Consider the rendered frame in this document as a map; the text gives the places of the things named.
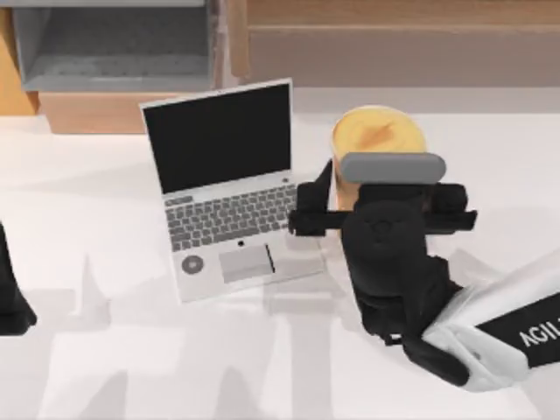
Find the yellow cup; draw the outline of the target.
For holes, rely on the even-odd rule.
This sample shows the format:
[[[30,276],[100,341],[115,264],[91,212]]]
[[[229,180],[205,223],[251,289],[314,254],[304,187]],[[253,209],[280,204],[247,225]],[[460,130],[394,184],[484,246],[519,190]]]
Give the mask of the yellow cup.
[[[340,176],[340,163],[349,152],[425,152],[424,133],[406,113],[383,106],[366,105],[348,110],[332,129],[332,161],[335,200],[348,211],[358,198],[359,186]]]

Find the pale grey rounded box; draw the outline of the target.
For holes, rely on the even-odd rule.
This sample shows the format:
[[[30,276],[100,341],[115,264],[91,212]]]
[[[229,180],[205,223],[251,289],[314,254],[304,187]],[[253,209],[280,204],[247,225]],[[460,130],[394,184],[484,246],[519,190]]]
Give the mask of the pale grey rounded box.
[[[435,185],[446,163],[428,152],[350,152],[339,164],[341,177],[356,184]]]

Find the white laptop with black screen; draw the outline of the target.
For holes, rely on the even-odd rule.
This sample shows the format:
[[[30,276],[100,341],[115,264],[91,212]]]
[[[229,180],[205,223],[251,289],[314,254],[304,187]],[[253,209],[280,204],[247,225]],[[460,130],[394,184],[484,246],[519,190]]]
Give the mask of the white laptop with black screen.
[[[142,114],[182,301],[323,270],[318,242],[288,230],[291,80],[149,102]]]

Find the wooden cupboard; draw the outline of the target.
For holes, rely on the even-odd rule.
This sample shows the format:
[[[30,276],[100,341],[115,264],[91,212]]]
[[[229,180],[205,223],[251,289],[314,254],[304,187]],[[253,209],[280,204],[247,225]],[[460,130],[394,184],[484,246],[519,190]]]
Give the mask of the wooden cupboard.
[[[291,77],[421,110],[560,111],[560,0],[216,0],[214,84]]]

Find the pale wooden drawer front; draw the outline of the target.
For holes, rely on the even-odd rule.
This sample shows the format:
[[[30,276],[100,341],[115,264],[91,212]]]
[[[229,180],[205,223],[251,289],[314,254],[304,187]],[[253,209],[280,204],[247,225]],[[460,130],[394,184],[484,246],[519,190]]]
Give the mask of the pale wooden drawer front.
[[[177,92],[40,92],[40,108],[54,134],[144,133],[140,105]]]

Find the grey pierced drawer inside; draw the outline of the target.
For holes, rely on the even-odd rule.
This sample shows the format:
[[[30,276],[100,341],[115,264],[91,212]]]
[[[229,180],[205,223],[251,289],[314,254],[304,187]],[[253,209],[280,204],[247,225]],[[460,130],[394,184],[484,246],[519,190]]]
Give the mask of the grey pierced drawer inside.
[[[0,0],[22,85],[37,92],[189,92],[214,84],[216,0]]]

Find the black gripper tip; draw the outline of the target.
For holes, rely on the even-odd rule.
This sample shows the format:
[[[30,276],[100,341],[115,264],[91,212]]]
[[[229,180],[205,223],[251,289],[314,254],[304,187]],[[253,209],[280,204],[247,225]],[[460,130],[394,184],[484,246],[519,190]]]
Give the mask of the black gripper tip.
[[[0,336],[23,336],[38,317],[18,286],[4,225],[0,222]]]

